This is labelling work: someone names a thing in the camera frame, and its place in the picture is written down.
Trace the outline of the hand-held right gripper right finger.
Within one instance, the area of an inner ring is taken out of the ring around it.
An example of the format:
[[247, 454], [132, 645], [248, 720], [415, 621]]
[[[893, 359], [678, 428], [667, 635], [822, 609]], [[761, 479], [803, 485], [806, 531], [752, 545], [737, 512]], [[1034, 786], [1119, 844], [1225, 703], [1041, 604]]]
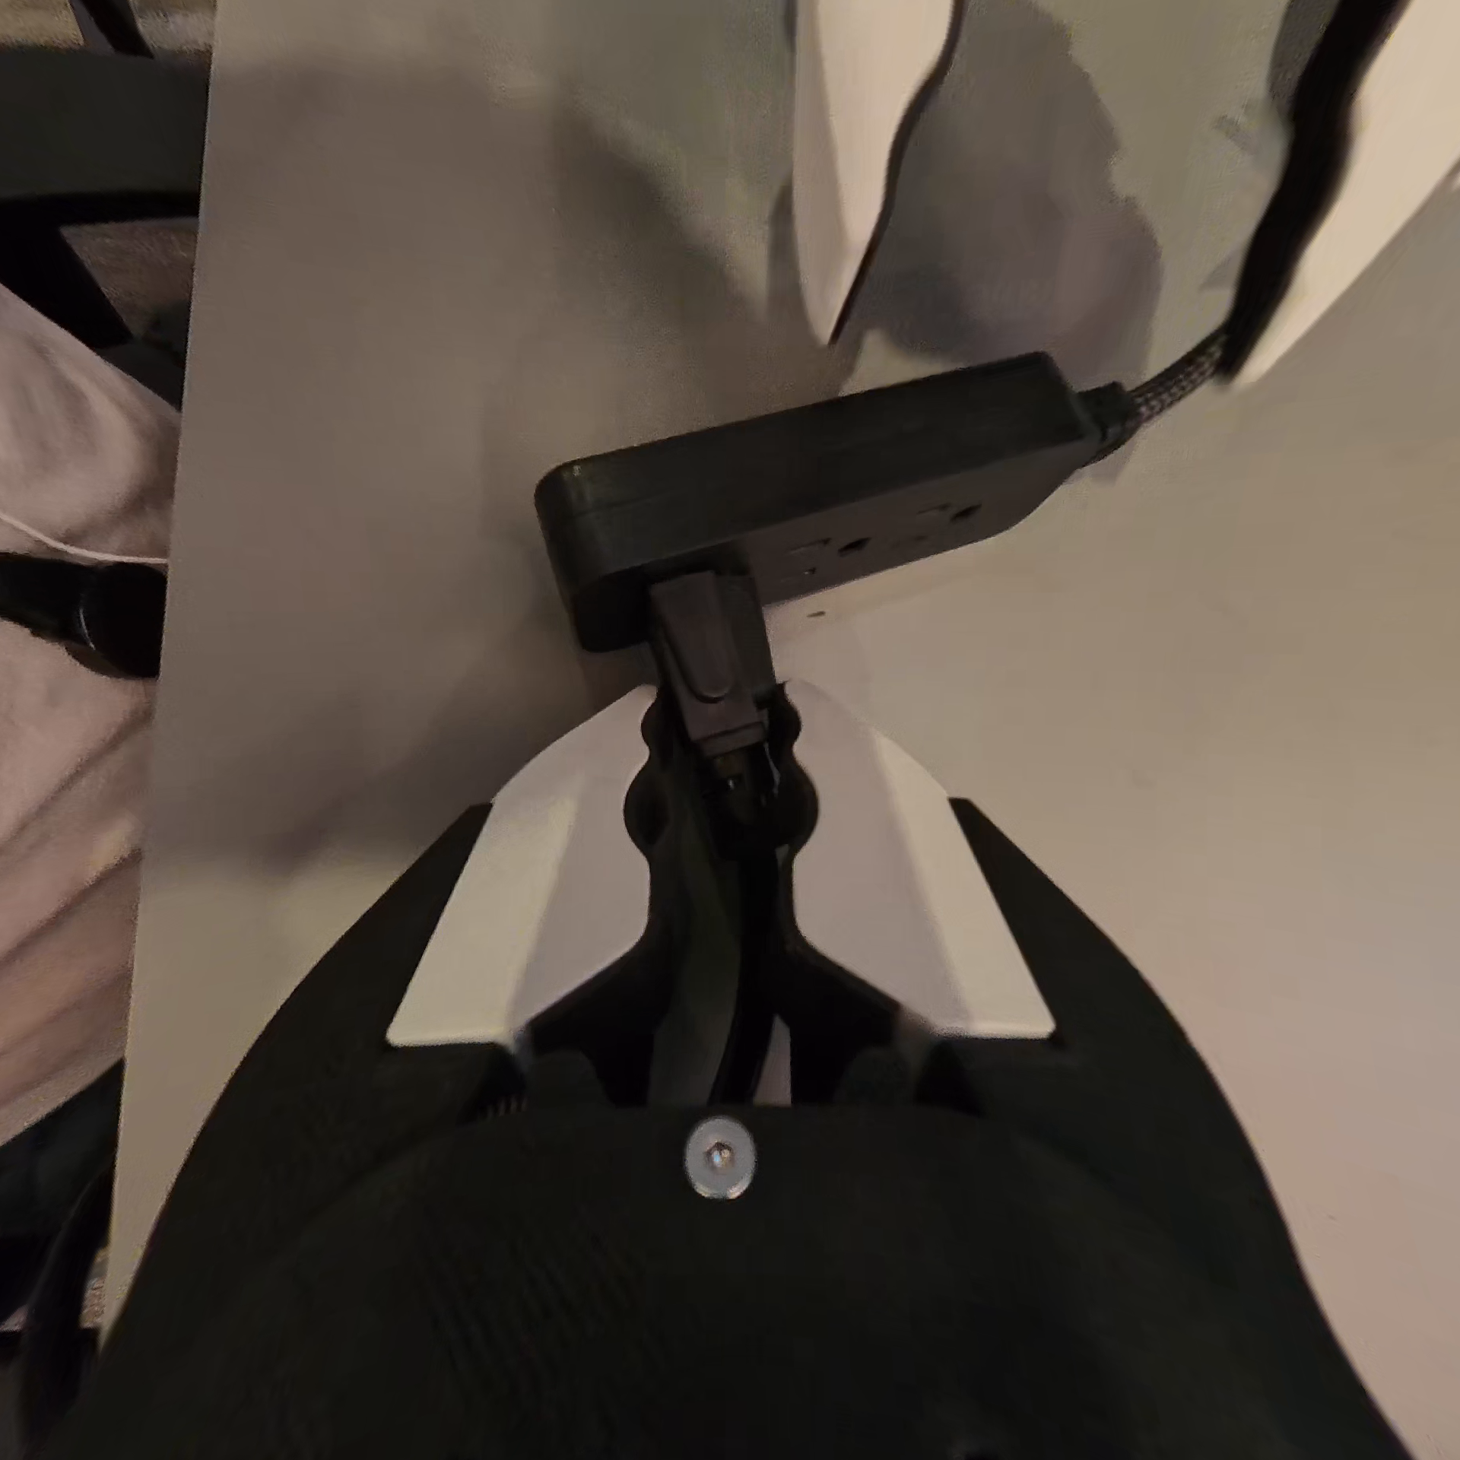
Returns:
[[810, 682], [785, 682], [815, 797], [791, 857], [808, 948], [944, 1036], [1048, 1040], [1053, 1016], [944, 786]]

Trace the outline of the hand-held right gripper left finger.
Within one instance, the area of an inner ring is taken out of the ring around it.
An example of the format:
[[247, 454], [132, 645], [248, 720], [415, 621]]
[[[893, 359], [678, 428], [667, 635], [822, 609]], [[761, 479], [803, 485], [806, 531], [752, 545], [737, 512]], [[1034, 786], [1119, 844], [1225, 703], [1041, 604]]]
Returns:
[[389, 1023], [393, 1049], [575, 1045], [591, 984], [648, 951], [673, 811], [634, 687], [492, 802]]

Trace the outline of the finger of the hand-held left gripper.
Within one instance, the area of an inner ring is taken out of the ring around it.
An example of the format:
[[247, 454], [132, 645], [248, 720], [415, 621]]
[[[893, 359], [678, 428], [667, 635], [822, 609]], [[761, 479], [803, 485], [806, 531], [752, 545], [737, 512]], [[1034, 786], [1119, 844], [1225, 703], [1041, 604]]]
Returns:
[[1458, 4], [1340, 4], [1295, 86], [1281, 181], [1227, 322], [1251, 386], [1456, 183]]
[[900, 155], [958, 42], [958, 2], [794, 6], [792, 240], [812, 334], [843, 331]]

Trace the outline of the black power strip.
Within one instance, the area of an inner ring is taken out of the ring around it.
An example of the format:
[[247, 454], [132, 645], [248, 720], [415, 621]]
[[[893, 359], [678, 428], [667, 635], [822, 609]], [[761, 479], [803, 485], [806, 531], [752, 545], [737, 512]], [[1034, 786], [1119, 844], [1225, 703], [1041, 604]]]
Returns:
[[686, 572], [777, 605], [1003, 536], [1100, 458], [1105, 404], [1034, 353], [556, 466], [535, 512], [577, 644], [639, 645]]

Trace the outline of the person's pale shirt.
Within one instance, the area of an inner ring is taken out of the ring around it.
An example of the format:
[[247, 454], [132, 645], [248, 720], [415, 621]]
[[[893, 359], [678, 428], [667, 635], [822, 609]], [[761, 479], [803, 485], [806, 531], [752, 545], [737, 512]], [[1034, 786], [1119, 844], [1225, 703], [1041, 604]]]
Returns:
[[[163, 560], [179, 412], [2, 303], [3, 552]], [[123, 1054], [153, 691], [2, 630], [2, 1141]]]

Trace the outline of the dark furniture frame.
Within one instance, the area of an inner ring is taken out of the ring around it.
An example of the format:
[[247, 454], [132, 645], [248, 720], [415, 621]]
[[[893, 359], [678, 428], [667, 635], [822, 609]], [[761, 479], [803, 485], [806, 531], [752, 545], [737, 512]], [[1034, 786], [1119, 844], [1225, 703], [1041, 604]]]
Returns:
[[71, 11], [99, 49], [3, 46], [3, 289], [181, 409], [189, 305], [135, 333], [68, 232], [198, 221], [207, 74], [155, 58], [125, 4]]

